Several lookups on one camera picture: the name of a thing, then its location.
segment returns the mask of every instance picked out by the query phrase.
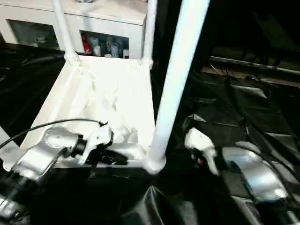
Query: white pole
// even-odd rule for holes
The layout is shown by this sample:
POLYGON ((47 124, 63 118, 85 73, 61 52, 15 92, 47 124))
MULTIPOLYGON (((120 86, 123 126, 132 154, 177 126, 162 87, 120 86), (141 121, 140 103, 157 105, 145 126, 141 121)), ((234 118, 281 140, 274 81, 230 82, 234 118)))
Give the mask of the white pole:
POLYGON ((210 0, 183 0, 160 101, 156 129, 144 168, 152 174, 165 166, 168 145, 183 89, 210 0))
POLYGON ((69 60, 71 63, 74 61, 79 61, 79 57, 74 50, 73 42, 69 34, 67 21, 60 0, 52 0, 52 4, 57 24, 60 29, 62 40, 65 46, 65 59, 69 60))
POLYGON ((152 64, 153 40, 158 0, 148 1, 143 60, 152 64))

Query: bottle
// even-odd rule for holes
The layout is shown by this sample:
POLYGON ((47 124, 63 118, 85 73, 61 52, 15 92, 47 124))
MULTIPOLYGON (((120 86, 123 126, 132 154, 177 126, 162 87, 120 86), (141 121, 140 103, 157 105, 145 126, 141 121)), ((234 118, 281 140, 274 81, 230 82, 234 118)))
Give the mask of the bottle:
POLYGON ((90 49, 90 45, 85 35, 82 35, 82 44, 83 44, 84 52, 87 54, 91 54, 92 51, 90 49))

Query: black cable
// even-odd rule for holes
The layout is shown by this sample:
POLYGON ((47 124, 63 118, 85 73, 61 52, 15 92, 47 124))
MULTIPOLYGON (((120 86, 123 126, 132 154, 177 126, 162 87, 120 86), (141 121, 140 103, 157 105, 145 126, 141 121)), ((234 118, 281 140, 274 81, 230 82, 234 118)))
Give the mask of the black cable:
POLYGON ((10 143, 11 141, 13 141, 14 139, 16 139, 17 137, 20 137, 32 130, 36 130, 36 129, 39 129, 39 128, 43 128, 43 127, 46 127, 46 126, 49 126, 49 125, 52 125, 52 124, 57 124, 57 123, 63 123, 63 122, 68 122, 68 121, 88 121, 88 122, 95 122, 97 124, 99 124, 99 126, 102 126, 104 125, 103 123, 97 121, 97 120, 91 120, 91 119, 64 119, 64 120, 55 120, 55 121, 52 121, 52 122, 49 122, 49 123, 44 123, 44 124, 41 124, 41 125, 37 125, 35 127, 31 127, 29 129, 26 129, 20 133, 18 133, 17 135, 7 139, 5 142, 3 142, 2 144, 0 144, 0 149, 3 148, 5 145, 7 145, 8 143, 10 143))

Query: white bin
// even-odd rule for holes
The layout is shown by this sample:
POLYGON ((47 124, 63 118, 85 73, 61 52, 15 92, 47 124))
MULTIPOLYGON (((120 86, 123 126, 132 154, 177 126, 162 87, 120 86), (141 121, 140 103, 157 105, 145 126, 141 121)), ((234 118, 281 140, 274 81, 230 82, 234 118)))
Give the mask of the white bin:
MULTIPOLYGON (((89 68, 97 88, 103 91, 106 97, 118 99, 116 112, 130 133, 137 132, 138 144, 146 153, 155 129, 149 65, 143 66, 140 60, 87 56, 80 56, 80 59, 85 64, 84 68, 71 66, 66 61, 32 126, 59 119, 85 117, 101 120, 101 115, 91 118, 87 117, 86 113, 79 112, 81 107, 86 106, 88 98, 89 90, 81 89, 80 84, 83 80, 90 79, 90 75, 86 73, 86 68, 89 68)), ((97 126, 94 123, 77 121, 60 125, 85 137, 97 126)), ((29 132, 21 148, 26 149, 39 142, 47 128, 29 132)))

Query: white pipe frame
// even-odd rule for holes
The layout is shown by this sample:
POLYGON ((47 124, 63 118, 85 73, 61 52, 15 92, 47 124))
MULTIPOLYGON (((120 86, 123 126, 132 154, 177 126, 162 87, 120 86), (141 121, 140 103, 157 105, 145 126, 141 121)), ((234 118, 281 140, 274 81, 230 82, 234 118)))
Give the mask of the white pipe frame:
POLYGON ((183 0, 161 97, 151 149, 144 168, 151 174, 165 166, 167 148, 183 89, 210 0, 183 0))

